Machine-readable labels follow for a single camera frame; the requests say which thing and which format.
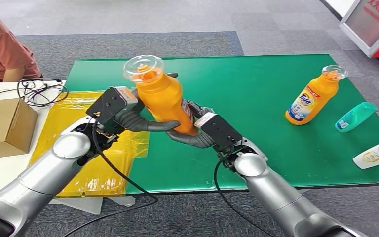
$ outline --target clear bottle cap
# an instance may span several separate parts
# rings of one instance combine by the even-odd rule
[[[141,55],[128,60],[123,67],[124,77],[134,82],[150,82],[163,72],[163,61],[153,55]]]
[[[342,80],[348,73],[338,65],[329,65],[322,69],[322,75],[330,80]]]

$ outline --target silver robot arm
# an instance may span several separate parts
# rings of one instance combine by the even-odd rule
[[[86,161],[96,156],[96,152],[91,151],[90,137],[71,130],[63,132],[51,150],[0,190],[0,237],[23,236],[32,220],[77,175]]]
[[[208,112],[195,126],[215,145],[226,168],[238,174],[249,191],[290,237],[367,237],[330,217],[268,165],[268,158],[220,115]]]
[[[366,237],[330,217],[266,163],[266,157],[242,153],[234,168],[249,191],[291,237]]]
[[[23,236],[44,207],[98,155],[94,141],[103,151],[126,128],[167,131],[179,125],[147,121],[140,116],[143,107],[136,91],[124,86],[107,89],[88,108],[88,116],[63,131],[49,151],[0,190],[0,237]]]

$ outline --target bottle label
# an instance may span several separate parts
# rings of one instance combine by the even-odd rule
[[[294,103],[288,108],[288,114],[296,121],[302,121],[316,106],[315,99],[319,98],[309,86],[300,93]]]
[[[362,161],[367,163],[379,161],[379,147],[364,153],[362,155]]]
[[[191,109],[187,105],[187,103],[185,102],[184,99],[181,100],[181,108],[184,110],[185,114],[187,114],[187,116],[189,117],[189,119],[191,120],[191,122],[194,122],[194,118],[192,116]]]
[[[346,114],[345,116],[343,116],[342,120],[336,124],[336,127],[338,127],[339,130],[342,130],[348,127],[351,123],[352,123],[352,111]]]

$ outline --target wire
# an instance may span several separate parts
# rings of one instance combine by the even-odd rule
[[[55,85],[48,85],[44,83],[44,79],[46,80],[52,80],[58,82],[58,84]],[[36,85],[36,82],[40,81],[42,82],[42,85],[38,87]],[[57,89],[59,90],[59,93],[57,96],[54,97],[54,99],[50,100],[48,99],[43,93],[47,90],[51,89]],[[1,90],[0,93],[10,92],[10,91],[17,91],[18,97],[22,100],[24,100],[28,105],[30,106],[36,106],[36,107],[47,107],[51,104],[54,104],[56,102],[59,102],[61,100],[64,100],[69,95],[69,90],[67,87],[65,87],[61,80],[59,79],[50,79],[50,78],[33,78],[33,79],[21,79],[17,82],[17,88],[16,89],[8,89],[8,90]],[[45,103],[39,103],[36,101],[36,97],[41,96],[44,98],[47,102]]]
[[[227,200],[227,198],[225,197],[225,195],[223,194],[223,191],[220,189],[220,186],[219,186],[219,182],[217,182],[217,172],[219,170],[219,167],[220,165],[223,163],[222,160],[220,160],[217,164],[216,164],[216,167],[214,168],[214,174],[213,174],[213,178],[214,178],[214,184],[216,185],[216,189],[217,189],[217,192],[219,193],[219,195],[222,197],[223,201],[234,211],[236,212],[239,216],[241,216],[243,219],[245,219],[247,222],[251,223],[252,225],[254,225],[256,228],[260,229],[261,231],[263,231],[265,234],[267,234],[268,236],[270,237],[274,237],[271,233],[269,233],[268,231],[264,230],[262,227],[258,226],[257,224],[255,224],[254,222],[252,222],[251,220],[249,220],[246,216],[244,216],[242,213],[240,213],[238,210],[236,210],[233,205]]]
[[[88,119],[88,122],[86,123],[86,126],[83,129],[80,129],[80,128],[77,129],[79,132],[84,132],[88,128],[89,123],[91,123],[91,117],[86,117],[86,118]]]
[[[104,219],[104,218],[107,218],[107,217],[110,217],[110,216],[113,216],[113,215],[117,215],[117,214],[121,214],[121,213],[124,213],[126,211],[132,211],[132,210],[136,210],[136,209],[139,209],[139,208],[143,208],[143,207],[146,207],[146,206],[150,206],[150,205],[153,205],[155,203],[157,203],[158,199],[155,195],[149,193],[148,191],[146,191],[144,188],[140,187],[138,184],[136,184],[133,180],[131,180],[129,177],[127,177],[127,175],[123,174],[119,169],[117,169],[117,167],[115,167],[111,161],[105,156],[105,154],[103,153],[103,151],[101,150],[101,147],[99,146],[98,144],[98,140],[97,140],[97,131],[96,131],[96,127],[97,127],[97,122],[94,123],[94,125],[92,126],[92,140],[95,144],[95,147],[97,149],[97,152],[101,155],[102,159],[105,160],[105,162],[117,173],[119,174],[123,179],[125,179],[127,182],[129,182],[130,184],[132,184],[134,187],[136,187],[138,190],[142,191],[144,194],[150,196],[153,201],[152,202],[149,202],[147,204],[144,204],[144,205],[140,205],[140,206],[135,206],[133,208],[130,208],[130,209],[127,209],[127,210],[123,210],[123,211],[118,211],[118,212],[113,212],[113,213],[110,213],[110,214],[107,214],[107,215],[104,215],[104,216],[100,216],[98,218],[95,218],[91,221],[88,221],[78,227],[76,227],[75,229],[71,230],[69,233],[65,234],[63,237],[67,237],[69,236],[70,234],[72,234],[73,232],[81,229],[82,227],[84,226],[87,226],[91,223],[94,223],[98,220],[101,220],[101,219]]]

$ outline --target tide bottle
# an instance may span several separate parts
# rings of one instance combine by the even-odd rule
[[[346,71],[336,65],[326,66],[322,74],[311,80],[285,112],[285,118],[294,125],[310,122],[338,91],[338,82]]]
[[[141,55],[130,59],[123,68],[124,77],[135,82],[139,98],[159,122],[179,121],[175,130],[182,134],[196,135],[193,116],[182,99],[182,88],[176,78],[163,72],[162,59]]]

